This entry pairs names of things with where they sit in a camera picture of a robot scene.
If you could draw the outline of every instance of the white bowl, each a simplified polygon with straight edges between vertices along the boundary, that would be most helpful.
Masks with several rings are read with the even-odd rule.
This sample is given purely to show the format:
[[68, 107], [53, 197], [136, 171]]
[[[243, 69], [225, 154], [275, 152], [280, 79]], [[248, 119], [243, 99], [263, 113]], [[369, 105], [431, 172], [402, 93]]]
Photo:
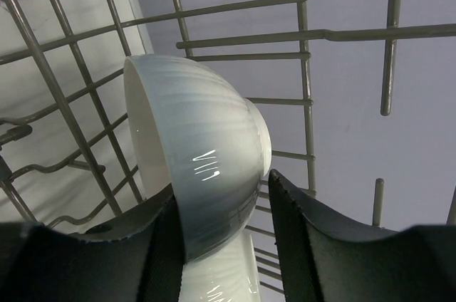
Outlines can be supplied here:
[[252, 238], [241, 232], [223, 249], [184, 266], [179, 302], [260, 302]]
[[172, 183], [187, 260], [242, 230], [271, 164], [263, 117], [197, 62], [154, 54], [125, 60], [125, 99], [146, 189]]

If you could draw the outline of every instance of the dish rack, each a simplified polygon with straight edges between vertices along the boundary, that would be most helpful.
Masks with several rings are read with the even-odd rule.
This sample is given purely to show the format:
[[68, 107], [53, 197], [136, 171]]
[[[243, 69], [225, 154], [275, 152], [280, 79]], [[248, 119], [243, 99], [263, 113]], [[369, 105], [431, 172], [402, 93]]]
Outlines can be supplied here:
[[[116, 7], [115, 0], [106, 0], [110, 15], [112, 17], [112, 23], [107, 26], [102, 26], [92, 30], [87, 30], [80, 33], [74, 33], [68, 17], [66, 16], [65, 10], [60, 0], [49, 0], [50, 4], [55, 11], [58, 19], [59, 26], [63, 30], [65, 37], [49, 41], [47, 43], [38, 42], [35, 37], [34, 30], [32, 29], [26, 15], [21, 8], [18, 0], [2, 0], [5, 4], [12, 18], [14, 19], [18, 30], [24, 39], [27, 48], [13, 53], [7, 53], [0, 56], [0, 65], [6, 65], [7, 63], [13, 63], [14, 61], [20, 61], [25, 58], [32, 57], [36, 65], [43, 76], [49, 91], [51, 92], [55, 103], [42, 108], [30, 115], [18, 116], [14, 118], [0, 116], [0, 125], [8, 125], [6, 132], [0, 132], [0, 147], [11, 141], [19, 141], [20, 139], [27, 137], [32, 133], [34, 122], [44, 118], [51, 113], [57, 113], [60, 111], [62, 114], [68, 129], [74, 140], [77, 143], [78, 148], [74, 150], [70, 155], [62, 159], [51, 166], [42, 166], [37, 164], [26, 165], [17, 170], [11, 171], [7, 160], [0, 157], [0, 185], [5, 194], [8, 196], [11, 203], [15, 206], [20, 215], [24, 220], [29, 222], [37, 222], [33, 212], [28, 208], [27, 203], [23, 200], [21, 195], [16, 190], [15, 180], [25, 175], [30, 171], [39, 171], [41, 173], [52, 173], [62, 170], [64, 167], [73, 167], [80, 170], [88, 170], [92, 173], [95, 178], [99, 189], [103, 193], [104, 199], [99, 205], [88, 215], [83, 218], [75, 219], [74, 217], [64, 215], [54, 219], [48, 223], [47, 226], [50, 228], [56, 227], [62, 222], [68, 222], [71, 224], [82, 225], [93, 220], [104, 207], [109, 206], [112, 209], [115, 216], [122, 214], [122, 209], [116, 199], [116, 195], [125, 187], [127, 184], [130, 185], [131, 194], [133, 194], [135, 201], [141, 203], [144, 199], [141, 194], [138, 183], [135, 179], [135, 174], [138, 171], [138, 166], [132, 167], [128, 164], [125, 159], [125, 155], [121, 146], [119, 145], [118, 139], [114, 131], [127, 120], [127, 115], [124, 114], [115, 121], [110, 121], [108, 114], [105, 111], [105, 106], [100, 99], [97, 90], [108, 84], [111, 80], [118, 78], [122, 75], [122, 69], [111, 73], [110, 75], [93, 81], [90, 76], [89, 70], [85, 65], [83, 54], [78, 46], [78, 42], [84, 41], [89, 38], [93, 38], [104, 33], [115, 31], [118, 35], [118, 39], [123, 48], [125, 56], [132, 54], [130, 50], [130, 44], [128, 38], [125, 35], [125, 28], [132, 26], [142, 26], [145, 24], [151, 24], [158, 21], [169, 21], [177, 20], [182, 36], [182, 42], [178, 42], [176, 47], [184, 49], [185, 54], [188, 58], [195, 61], [248, 61], [248, 60], [274, 60], [274, 59], [299, 59], [301, 63], [301, 77], [302, 77], [302, 99], [280, 99], [280, 98], [250, 98], [253, 103], [258, 104], [275, 104], [275, 105], [297, 105], [301, 106], [304, 112], [304, 137], [306, 142], [306, 154], [283, 152], [273, 150], [272, 155], [277, 157], [288, 157], [295, 160], [302, 160], [306, 163], [308, 173], [308, 189], [305, 191], [311, 196], [316, 196], [316, 175], [315, 165], [316, 156], [314, 152], [314, 132], [312, 125], [312, 95], [311, 95], [311, 80], [310, 80], [310, 67], [309, 67], [309, 40], [327, 40], [335, 42], [348, 42], [348, 41], [373, 41], [373, 40], [385, 40], [385, 55], [383, 64], [383, 87], [382, 87], [382, 98], [380, 104], [381, 114], [388, 116], [391, 110], [391, 97], [393, 94], [393, 74], [395, 64], [395, 53], [396, 53], [396, 40], [408, 39], [408, 38], [434, 38], [434, 37], [446, 37], [456, 36], [456, 24], [442, 24], [442, 25], [427, 25], [427, 26], [409, 26], [399, 27], [398, 17], [400, 10], [400, 0], [388, 0], [388, 17], [386, 21], [386, 28], [381, 29], [369, 29], [369, 30], [350, 30], [350, 31], [331, 31], [326, 29], [319, 30], [308, 30], [307, 28], [307, 13], [306, 13], [306, 1], [307, 0], [253, 0], [253, 1], [240, 1], [232, 4], [224, 4], [219, 6], [208, 6], [202, 9], [183, 10], [180, 0], [172, 0], [175, 12], [171, 14], [164, 14], [159, 16], [146, 16], [141, 18], [134, 18], [129, 21], [121, 21], [119, 16], [118, 8]], [[205, 14], [215, 14], [225, 11], [236, 11], [242, 9], [250, 9], [257, 7], [276, 6], [280, 4], [296, 4], [296, 18], [298, 30], [295, 32], [284, 32], [284, 33], [273, 33], [273, 34], [260, 34], [260, 35], [245, 35], [235, 36], [228, 38], [215, 38], [206, 40], [190, 40], [189, 33], [187, 30], [185, 19], [193, 16], [201, 16]], [[239, 53], [229, 55], [211, 55], [211, 56], [194, 56], [192, 49], [194, 48], [206, 48], [206, 47], [220, 47], [220, 46], [233, 46], [233, 45], [247, 45], [256, 43], [276, 43], [285, 41], [299, 41], [299, 51], [290, 53]], [[49, 62], [46, 58], [46, 52], [57, 49], [59, 47], [69, 46], [71, 53], [73, 54], [74, 60], [76, 61], [83, 80], [85, 87], [74, 92], [73, 94], [66, 95], [63, 92], [61, 85], [59, 84], [56, 76], [54, 75], [53, 69], [50, 67]], [[78, 121], [73, 114], [70, 103], [84, 97], [90, 96], [93, 105], [97, 111], [100, 121], [103, 124], [103, 131], [97, 134], [95, 137], [87, 140], [83, 131], [81, 130]], [[104, 177], [105, 166], [100, 164], [95, 158], [92, 147], [102, 140], [108, 138], [114, 152], [118, 158], [120, 167], [123, 171], [123, 179], [120, 180], [114, 187], [109, 184]], [[83, 160], [77, 160], [78, 157], [83, 156]], [[375, 199], [373, 205], [373, 225], [380, 226], [380, 216], [382, 209], [382, 198], [383, 198], [383, 185], [382, 179], [377, 179], [375, 182]], [[261, 199], [268, 199], [267, 193], [262, 192], [260, 194]], [[258, 210], [263, 212], [269, 212], [270, 209], [262, 206], [256, 207]], [[456, 223], [456, 192], [452, 199], [450, 212], [448, 214], [447, 223]], [[274, 237], [274, 233], [265, 229], [248, 226], [247, 229], [258, 232], [265, 236]], [[279, 266], [276, 262], [277, 256], [269, 251], [263, 249], [256, 249], [256, 252], [260, 255], [267, 257], [257, 257], [257, 261], [260, 264], [268, 266], [270, 268], [278, 269]], [[259, 267], [259, 273], [269, 276], [273, 279], [280, 280], [280, 274], [273, 270], [269, 270]], [[283, 293], [283, 291], [267, 282], [261, 282], [266, 288], [270, 288], [276, 292]]]

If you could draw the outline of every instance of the gray wall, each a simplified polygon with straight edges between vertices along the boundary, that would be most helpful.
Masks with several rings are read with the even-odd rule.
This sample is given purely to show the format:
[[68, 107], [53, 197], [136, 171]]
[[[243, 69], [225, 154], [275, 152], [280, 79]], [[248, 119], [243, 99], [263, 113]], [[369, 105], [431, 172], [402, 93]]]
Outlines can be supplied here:
[[[244, 0], [182, 0], [185, 10]], [[145, 16], [173, 12], [172, 0], [139, 0]], [[309, 0], [309, 28], [383, 28], [388, 0]], [[400, 25], [452, 23], [456, 0], [403, 0]], [[285, 5], [187, 19], [191, 39], [297, 30], [296, 6]], [[150, 24], [156, 53], [183, 56], [176, 21]], [[456, 181], [454, 54], [456, 39], [399, 41], [393, 111], [380, 116], [382, 41], [311, 41], [318, 198], [370, 223], [373, 188], [385, 179], [382, 226], [445, 222]], [[195, 55], [296, 51], [297, 43], [196, 49]], [[298, 61], [208, 63], [242, 95], [302, 98]], [[299, 107], [260, 105], [276, 150], [303, 152]], [[273, 159], [273, 167], [306, 186], [304, 162]], [[252, 224], [271, 228], [257, 212]], [[270, 239], [256, 236], [265, 249]], [[267, 293], [266, 301], [279, 301]]]

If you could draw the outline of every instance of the ceramic bowl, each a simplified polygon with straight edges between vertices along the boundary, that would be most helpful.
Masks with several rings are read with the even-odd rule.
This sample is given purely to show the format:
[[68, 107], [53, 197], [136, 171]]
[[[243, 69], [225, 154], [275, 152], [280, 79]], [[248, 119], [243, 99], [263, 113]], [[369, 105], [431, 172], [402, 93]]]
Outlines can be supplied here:
[[172, 183], [187, 260], [208, 255], [253, 211], [271, 164], [266, 123], [226, 80], [185, 58], [129, 57], [124, 81], [145, 189]]
[[257, 261], [245, 231], [223, 249], [184, 266], [179, 302], [260, 302]]

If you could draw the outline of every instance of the white dish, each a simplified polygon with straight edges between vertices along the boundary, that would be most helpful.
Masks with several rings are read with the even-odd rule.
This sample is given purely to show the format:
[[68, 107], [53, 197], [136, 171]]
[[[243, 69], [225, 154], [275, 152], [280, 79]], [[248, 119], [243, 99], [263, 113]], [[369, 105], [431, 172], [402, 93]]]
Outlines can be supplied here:
[[261, 302], [250, 234], [241, 232], [216, 254], [185, 264], [179, 302]]
[[172, 183], [187, 260], [242, 230], [269, 170], [263, 117], [221, 76], [194, 61], [154, 54], [125, 60], [125, 99], [146, 189]]

